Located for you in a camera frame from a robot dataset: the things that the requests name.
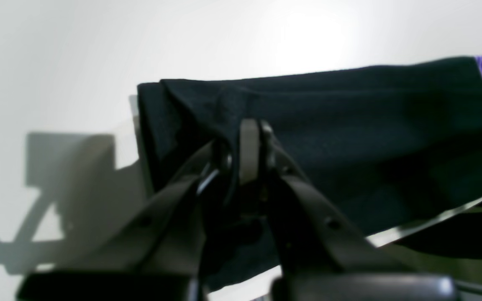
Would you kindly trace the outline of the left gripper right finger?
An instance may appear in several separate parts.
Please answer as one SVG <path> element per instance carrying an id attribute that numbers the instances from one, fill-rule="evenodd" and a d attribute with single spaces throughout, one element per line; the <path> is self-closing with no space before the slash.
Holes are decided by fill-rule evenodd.
<path id="1" fill-rule="evenodd" d="M 449 276 L 415 272 L 381 252 L 323 196 L 282 149 L 270 125 L 243 120 L 243 217 L 263 217 L 282 276 L 273 301 L 457 301 Z"/>

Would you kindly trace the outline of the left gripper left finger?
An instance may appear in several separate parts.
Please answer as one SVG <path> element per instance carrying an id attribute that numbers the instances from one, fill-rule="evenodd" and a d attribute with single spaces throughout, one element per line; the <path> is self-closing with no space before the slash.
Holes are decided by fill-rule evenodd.
<path id="1" fill-rule="evenodd" d="M 207 301 L 199 276 L 206 243 L 203 204 L 229 180 L 222 141 L 196 151 L 125 227 L 88 255 L 50 272 L 30 273 L 19 301 Z"/>

